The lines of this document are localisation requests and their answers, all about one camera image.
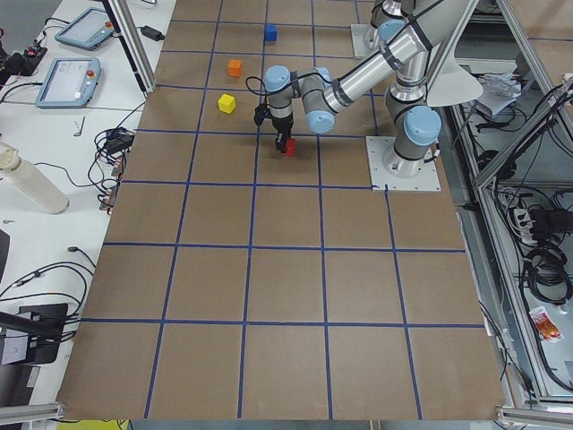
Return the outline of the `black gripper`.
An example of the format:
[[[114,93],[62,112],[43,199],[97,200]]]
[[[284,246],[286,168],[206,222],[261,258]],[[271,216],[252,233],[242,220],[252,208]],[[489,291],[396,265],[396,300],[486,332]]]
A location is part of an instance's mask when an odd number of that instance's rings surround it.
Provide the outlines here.
[[[272,117],[271,123],[277,132],[275,145],[279,152],[287,151],[287,139],[291,137],[292,128],[294,125],[294,118],[292,116],[286,117]]]

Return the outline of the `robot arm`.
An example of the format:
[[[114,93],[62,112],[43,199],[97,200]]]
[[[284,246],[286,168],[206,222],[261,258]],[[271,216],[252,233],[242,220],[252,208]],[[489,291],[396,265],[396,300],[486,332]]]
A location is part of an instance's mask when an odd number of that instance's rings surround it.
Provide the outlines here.
[[[397,69],[419,55],[450,59],[476,1],[377,1],[368,24],[353,24],[354,57],[380,56]]]
[[[262,103],[254,109],[253,122],[270,120],[277,132],[275,146],[289,150],[294,114],[292,102],[300,99],[309,129],[329,132],[335,116],[389,76],[387,109],[394,121],[406,125],[410,110],[421,105],[432,50],[453,31],[463,12],[456,1],[378,1],[372,8],[365,35],[371,53],[338,78],[325,67],[291,71],[271,66],[261,78]]]

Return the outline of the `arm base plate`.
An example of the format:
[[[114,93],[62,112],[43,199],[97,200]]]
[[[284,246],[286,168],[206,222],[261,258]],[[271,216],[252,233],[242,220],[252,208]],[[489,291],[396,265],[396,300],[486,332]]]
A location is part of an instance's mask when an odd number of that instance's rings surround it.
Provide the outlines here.
[[[367,136],[366,151],[373,191],[439,192],[440,180],[432,151],[419,160],[401,159],[392,136]]]
[[[380,47],[378,30],[371,24],[352,24],[350,32],[355,58],[365,58]]]

